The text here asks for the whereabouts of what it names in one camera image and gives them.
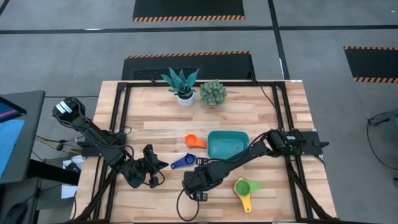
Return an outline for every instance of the orange measuring cup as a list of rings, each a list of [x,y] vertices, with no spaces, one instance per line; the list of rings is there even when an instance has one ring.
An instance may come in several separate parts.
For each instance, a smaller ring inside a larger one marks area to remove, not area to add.
[[[202,147],[204,149],[207,149],[207,142],[198,138],[194,134],[188,134],[184,137],[185,143],[189,147]]]

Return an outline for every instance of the hazard tape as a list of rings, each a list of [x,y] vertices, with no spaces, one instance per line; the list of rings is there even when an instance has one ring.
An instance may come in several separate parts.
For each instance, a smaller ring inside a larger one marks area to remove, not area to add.
[[[244,16],[152,16],[135,17],[133,22],[174,22],[174,21],[217,21],[217,20],[244,20]]]
[[[356,77],[356,82],[369,82],[369,83],[398,83],[398,78],[376,78],[376,77]]]
[[[202,52],[202,53],[179,53],[179,54],[154,54],[154,55],[130,55],[130,58],[156,58],[156,57],[189,57],[202,55],[229,55],[229,54],[251,54],[250,51],[231,51],[231,52]]]
[[[358,47],[358,46],[344,46],[344,50],[359,49],[359,50],[398,50],[398,47]]]

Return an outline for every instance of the black cable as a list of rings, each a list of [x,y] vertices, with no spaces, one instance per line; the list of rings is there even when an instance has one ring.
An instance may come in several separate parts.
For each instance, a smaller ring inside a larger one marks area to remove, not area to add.
[[[250,144],[247,146],[247,148],[245,148],[244,153],[243,153],[241,156],[239,156],[237,159],[229,160],[229,159],[211,158],[211,159],[208,159],[207,162],[209,162],[209,161],[238,162],[240,159],[242,159],[242,158],[247,154],[247,152],[249,151],[249,149],[251,148],[251,146],[252,146],[260,137],[263,137],[265,134],[266,134],[266,133],[261,133],[260,135],[258,135],[257,137],[255,137],[255,138],[253,139],[253,141],[251,141]],[[194,176],[197,174],[197,172],[200,170],[200,168],[203,167],[204,165],[205,165],[205,164],[200,164],[200,165],[195,169],[195,171],[193,172],[193,175],[192,175],[191,179],[188,181],[187,185],[191,184],[191,182],[192,182]],[[178,216],[179,216],[183,221],[185,221],[185,222],[190,222],[190,221],[194,220],[194,219],[197,217],[198,213],[199,213],[199,201],[197,201],[197,204],[198,204],[197,212],[196,212],[196,214],[195,214],[192,218],[190,218],[190,219],[185,219],[184,217],[182,217],[181,214],[180,214],[180,210],[178,209],[178,203],[180,202],[180,197],[181,197],[182,192],[184,192],[184,190],[185,190],[185,188],[183,188],[183,189],[181,190],[180,194],[179,194],[178,197],[177,197],[177,203],[176,203],[177,214],[178,214]],[[190,197],[190,199],[195,199],[196,195],[194,195],[193,197],[191,197],[191,196],[189,196],[189,197]]]
[[[180,210],[178,209],[178,203],[179,203],[179,201],[180,201],[180,197],[181,197],[181,194],[184,192],[184,190],[185,189],[182,189],[181,190],[181,192],[180,192],[180,194],[178,195],[178,197],[177,197],[177,204],[176,204],[176,206],[177,206],[177,214],[178,214],[178,216],[183,220],[183,221],[185,221],[185,222],[190,222],[190,221],[192,221],[192,220],[194,220],[197,216],[198,216],[198,213],[199,213],[199,201],[197,201],[197,212],[195,213],[195,215],[192,217],[192,218],[190,218],[190,219],[184,219],[182,216],[181,216],[181,214],[180,214]]]
[[[368,125],[366,126],[366,137],[367,137],[367,139],[368,139],[368,143],[369,143],[369,146],[370,146],[370,148],[371,148],[371,150],[372,150],[372,152],[373,152],[373,154],[374,154],[374,157],[376,157],[376,159],[377,159],[381,164],[385,165],[386,167],[388,167],[388,168],[390,168],[390,169],[393,169],[393,170],[398,170],[398,168],[394,168],[394,167],[391,167],[391,166],[385,164],[383,161],[381,161],[381,159],[380,159],[380,158],[377,156],[377,154],[374,152],[374,149],[373,149],[373,147],[372,147],[371,141],[370,141],[370,139],[369,139],[369,127],[370,127],[370,124],[368,123]]]
[[[274,108],[276,108],[275,107],[275,104],[271,101],[271,99],[267,96],[267,94],[265,93],[265,91],[262,89],[262,86],[261,86],[261,84],[259,83],[259,82],[257,82],[258,84],[259,84],[259,86],[260,86],[260,88],[261,88],[261,91],[262,91],[262,93],[264,94],[264,96],[266,96],[266,98],[269,100],[269,102],[273,105],[273,107]]]
[[[148,163],[149,163],[149,165],[150,165],[153,169],[157,170],[157,172],[160,173],[161,176],[163,177],[163,180],[162,180],[159,184],[156,184],[156,185],[154,185],[154,186],[157,187],[157,186],[162,185],[162,184],[165,182],[166,177],[164,176],[164,174],[163,174],[160,170],[158,170],[156,167],[154,167],[149,161],[148,161]],[[144,185],[146,185],[146,186],[150,186],[150,187],[153,186],[153,185],[151,185],[151,184],[145,183],[144,180],[140,180],[140,181],[141,181],[142,184],[144,184]]]
[[[45,98],[98,98],[98,96],[45,96]]]
[[[129,159],[132,159],[132,157],[134,156],[134,149],[133,149],[130,145],[107,146],[107,145],[102,144],[102,143],[99,143],[99,145],[100,145],[100,146],[103,146],[103,147],[107,147],[107,148],[109,148],[109,149],[119,149],[121,152],[125,153],[125,154],[128,156]],[[124,148],[121,149],[122,147],[128,147],[128,148],[130,148],[130,149],[131,149],[131,154],[132,154],[132,155],[130,155],[130,153],[128,153]]]
[[[95,193],[95,186],[96,186],[96,183],[97,183],[97,175],[98,175],[98,168],[100,167],[100,161],[101,161],[101,156],[98,156],[97,166],[96,166],[96,169],[95,169],[93,191],[91,193],[91,199],[93,199],[94,193]]]
[[[56,186],[53,186],[53,187],[50,187],[49,189],[44,189],[44,190],[40,190],[40,189],[39,189],[38,192],[35,192],[35,193],[32,194],[31,196],[29,196],[29,197],[24,201],[24,203],[26,203],[29,199],[31,199],[31,198],[34,197],[35,195],[39,195],[39,193],[41,193],[41,192],[45,192],[46,190],[54,189],[54,188],[59,187],[59,186],[61,186],[61,185],[62,185],[62,184],[58,184],[58,185],[56,185]]]
[[[75,204],[75,211],[73,212],[72,220],[75,219],[75,217],[76,217],[76,211],[77,211],[76,193],[77,193],[77,190],[76,190],[75,196],[74,196],[74,198],[73,198],[73,203]]]
[[[84,136],[78,136],[78,137],[75,137],[75,138],[70,139],[70,140],[65,140],[65,139],[61,139],[61,140],[51,140],[51,139],[43,138],[42,136],[38,136],[38,135],[36,135],[36,137],[39,137],[39,138],[44,139],[44,140],[49,141],[49,142],[65,143],[65,142],[74,141],[75,139],[83,138]]]
[[[323,159],[321,159],[321,157],[317,156],[317,155],[313,155],[315,156],[315,158],[319,159],[319,161],[321,161],[323,163],[323,166],[326,167],[325,161],[323,161]]]
[[[129,131],[128,133],[124,133],[122,136],[127,136],[127,135],[129,135],[129,134],[131,133],[131,131],[132,131],[132,128],[131,128],[130,126],[125,126],[124,129],[125,129],[125,128],[129,128],[130,131]]]
[[[74,146],[74,145],[67,144],[67,143],[61,143],[61,144],[63,144],[64,146],[70,146],[70,147],[74,147],[75,149],[82,150],[82,148],[81,148],[81,147],[79,147],[79,146]]]
[[[42,158],[40,158],[40,156],[38,156],[38,155],[36,154],[36,152],[35,152],[35,151],[33,151],[33,150],[32,150],[32,152],[33,152],[33,154],[35,154],[35,155],[37,156],[37,158],[39,158],[39,159],[40,159],[40,161],[44,162],[44,161],[42,160]]]

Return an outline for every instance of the green plant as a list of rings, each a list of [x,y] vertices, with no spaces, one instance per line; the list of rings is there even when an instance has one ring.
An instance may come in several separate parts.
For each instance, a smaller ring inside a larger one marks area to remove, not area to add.
[[[218,80],[212,80],[200,85],[201,102],[210,106],[219,106],[225,102],[225,86]]]
[[[187,79],[185,79],[182,69],[180,70],[179,75],[177,75],[171,68],[169,68],[169,70],[171,78],[168,75],[162,75],[162,78],[172,87],[169,89],[170,92],[183,99],[189,98],[192,93],[196,92],[192,86],[197,80],[199,69],[190,74]]]

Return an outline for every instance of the teal plastic container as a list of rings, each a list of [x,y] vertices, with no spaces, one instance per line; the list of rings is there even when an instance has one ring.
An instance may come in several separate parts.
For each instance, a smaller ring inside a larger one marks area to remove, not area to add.
[[[207,137],[207,153],[215,159],[229,159],[248,145],[249,136],[243,131],[212,131]]]

